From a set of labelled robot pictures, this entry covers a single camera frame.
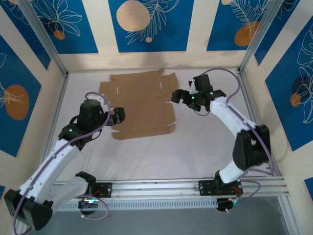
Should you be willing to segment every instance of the vertical metal post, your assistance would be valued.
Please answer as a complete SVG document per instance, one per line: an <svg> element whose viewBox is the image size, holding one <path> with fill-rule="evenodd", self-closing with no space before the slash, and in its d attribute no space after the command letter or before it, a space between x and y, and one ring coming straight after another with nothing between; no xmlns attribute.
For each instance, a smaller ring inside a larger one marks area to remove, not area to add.
<svg viewBox="0 0 313 235"><path fill-rule="evenodd" d="M65 66L63 65L61 58L59 57L58 51L51 41L47 31L45 30L34 8L32 7L31 2L29 2L28 0L16 0L16 2L18 3L19 8L21 9L28 23L32 27L39 41L47 51L50 58L55 63L56 67L61 72L61 74L66 77L67 71L65 69Z"/></svg>
<svg viewBox="0 0 313 235"><path fill-rule="evenodd" d="M266 32L268 31L268 28L270 27L270 24L274 20L279 8L283 4L284 0L268 0L270 1L270 4L268 5L268 9L266 10L260 25L254 34L250 45L248 46L246 50L246 54L239 66L239 72L242 72L246 66L248 65L250 59L255 54L257 48L259 47L261 41L263 40Z"/></svg>

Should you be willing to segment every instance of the floor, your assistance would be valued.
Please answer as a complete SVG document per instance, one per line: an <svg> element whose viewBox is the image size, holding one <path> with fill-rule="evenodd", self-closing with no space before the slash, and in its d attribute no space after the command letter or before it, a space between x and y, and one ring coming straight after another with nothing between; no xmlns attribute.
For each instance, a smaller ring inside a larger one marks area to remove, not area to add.
<svg viewBox="0 0 313 235"><path fill-rule="evenodd" d="M100 82L109 81L110 74L142 71L144 70L71 73L52 143L55 143L61 129L71 118L78 115L85 93L98 92ZM172 72L178 78L179 87L187 90L188 80L202 73L203 69L166 69L164 74ZM221 89L227 95L236 90L236 80L225 71L212 71L209 77L215 90ZM231 102L248 117L241 92ZM183 104L173 106L176 115L176 129L173 133L116 140L111 136L112 129L106 127L97 140L88 143L79 156L69 163L58 181L68 181L81 170L94 175L98 180L213 177L217 170L224 168L232 160L235 138L213 114L200 117ZM259 168L265 170L267 166L264 164Z"/></svg>
<svg viewBox="0 0 313 235"><path fill-rule="evenodd" d="M92 216L102 216L98 211ZM56 212L32 235L288 235L277 198L255 197L229 214L216 209L110 211L100 221L82 219L79 212Z"/></svg>

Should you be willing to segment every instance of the metal extrusion bar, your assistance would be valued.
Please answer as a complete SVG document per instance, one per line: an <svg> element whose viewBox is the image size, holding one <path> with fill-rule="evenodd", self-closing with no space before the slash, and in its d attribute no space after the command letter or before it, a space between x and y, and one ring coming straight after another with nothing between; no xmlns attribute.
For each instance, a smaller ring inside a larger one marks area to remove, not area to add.
<svg viewBox="0 0 313 235"><path fill-rule="evenodd" d="M50 147L51 147L51 144L52 144L52 138L53 138L54 130L55 130L55 127L57 125L59 113L60 113L60 110L61 110L62 101L63 101L64 95L65 95L65 91L66 91L66 88L67 88L67 83L68 83L68 76L66 76L66 78L65 78L65 80L63 81L63 84L62 84L61 92L60 92L60 95L59 95L59 98L58 98L57 106L56 106L54 114L53 114L52 124L51 124L51 127L49 129L49 134L48 134L48 137L47 137L47 141L45 142L45 146L44 146L44 150L43 150L43 153L42 153L42 156L41 156L41 159L40 159L40 163L42 163L42 161L49 154Z"/></svg>
<svg viewBox="0 0 313 235"><path fill-rule="evenodd" d="M290 197L278 196L280 208L282 210L286 226L289 234L291 235L303 235L304 231L300 225L300 221L294 213L293 206L290 201Z"/></svg>
<svg viewBox="0 0 313 235"><path fill-rule="evenodd" d="M284 0L268 0L270 1L268 8L260 22L260 25L255 32L247 50L246 54L240 64L240 71L244 71L246 66L248 65L250 59L255 54L257 48L259 47L261 41L263 40L266 32L268 31L268 28L270 27L270 24L274 20L279 8L283 4Z"/></svg>
<svg viewBox="0 0 313 235"><path fill-rule="evenodd" d="M185 180L151 180L151 181L110 181L112 194L110 200L159 200L159 199L192 199L204 198L195 189L199 180L210 179L185 179ZM283 177L245 177L259 182L262 187L256 196L288 196L289 192ZM242 182L244 194L251 195L258 187L257 184ZM225 196L210 196L205 198L228 198Z"/></svg>
<svg viewBox="0 0 313 235"><path fill-rule="evenodd" d="M170 200L111 200L105 199L110 211L122 210L168 210L168 209L195 209L195 208L217 208L218 202L215 198L193 198L193 199L170 199ZM71 200L61 206L57 211L78 211L78 200ZM96 203L85 211L104 211L106 207L102 203Z"/></svg>
<svg viewBox="0 0 313 235"><path fill-rule="evenodd" d="M59 57L58 51L55 48L53 42L51 41L47 31L45 30L44 26L40 22L34 8L32 7L31 3L27 0L16 0L19 5L20 10L26 17L28 23L32 27L33 31L35 32L37 38L45 48L46 52L50 56L50 58L54 61L58 70L64 75L67 75L67 71L65 66L63 65L61 58Z"/></svg>

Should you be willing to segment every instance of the decorative wall print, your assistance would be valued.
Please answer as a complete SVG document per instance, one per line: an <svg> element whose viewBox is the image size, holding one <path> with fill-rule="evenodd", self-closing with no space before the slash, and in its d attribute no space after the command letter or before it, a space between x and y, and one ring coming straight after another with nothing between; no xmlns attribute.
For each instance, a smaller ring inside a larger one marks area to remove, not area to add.
<svg viewBox="0 0 313 235"><path fill-rule="evenodd" d="M0 150L17 156L40 88L0 36Z"/></svg>
<svg viewBox="0 0 313 235"><path fill-rule="evenodd" d="M119 52L186 51L194 0L109 0Z"/></svg>
<svg viewBox="0 0 313 235"><path fill-rule="evenodd" d="M269 0L221 0L207 50L245 50Z"/></svg>
<svg viewBox="0 0 313 235"><path fill-rule="evenodd" d="M292 150L313 140L313 17L266 79Z"/></svg>
<svg viewBox="0 0 313 235"><path fill-rule="evenodd" d="M18 5L16 5L16 2L14 0L0 0L0 5L5 10L15 27L24 37L30 48L36 54L44 68L48 69L51 59L40 43L36 34L29 26L29 23L21 12L20 8Z"/></svg>
<svg viewBox="0 0 313 235"><path fill-rule="evenodd" d="M268 28L266 35L264 36L261 44L259 45L257 51L255 52L255 58L258 64L261 64L267 52L273 45L278 34L285 26L287 20L293 13L295 7L298 5L300 0L284 0L282 6L276 14L272 24Z"/></svg>
<svg viewBox="0 0 313 235"><path fill-rule="evenodd" d="M60 54L98 53L82 0L32 0L31 4ZM26 27L18 6L11 5L15 6L11 15Z"/></svg>
<svg viewBox="0 0 313 235"><path fill-rule="evenodd" d="M0 200L2 198L3 192L4 192L4 186L0 185Z"/></svg>

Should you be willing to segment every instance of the cardboard flap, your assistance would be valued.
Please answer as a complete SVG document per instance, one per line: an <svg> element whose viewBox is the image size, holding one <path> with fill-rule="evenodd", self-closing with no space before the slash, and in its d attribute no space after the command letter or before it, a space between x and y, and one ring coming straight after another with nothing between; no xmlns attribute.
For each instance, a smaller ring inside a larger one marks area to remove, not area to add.
<svg viewBox="0 0 313 235"><path fill-rule="evenodd" d="M125 101L121 104L125 109L125 120L112 129L118 131L141 130L151 127L168 126L175 121L173 105L154 98L137 103Z"/></svg>
<svg viewBox="0 0 313 235"><path fill-rule="evenodd" d="M138 77L145 77L149 78L150 76L160 76L164 73L164 68L160 68L155 71L148 71L148 72L137 72L137 73L126 73L126 74L111 74L110 80L117 81L117 80L124 80L126 79L136 79Z"/></svg>
<svg viewBox="0 0 313 235"><path fill-rule="evenodd" d="M175 130L175 124L172 124L170 126L164 126L161 128L113 132L112 136L117 140L125 140L125 139L171 134L174 130Z"/></svg>
<svg viewBox="0 0 313 235"><path fill-rule="evenodd" d="M179 88L174 73L156 71L110 75L110 82L101 82L99 92L107 96L112 107L123 107L125 120L112 129L116 139L169 134L175 126L173 105L166 103Z"/></svg>
<svg viewBox="0 0 313 235"><path fill-rule="evenodd" d="M160 82L162 84L162 92L165 96L169 96L170 98L166 101L171 100L171 96L173 91L178 90L178 81L175 73L171 73L170 75L160 76Z"/></svg>

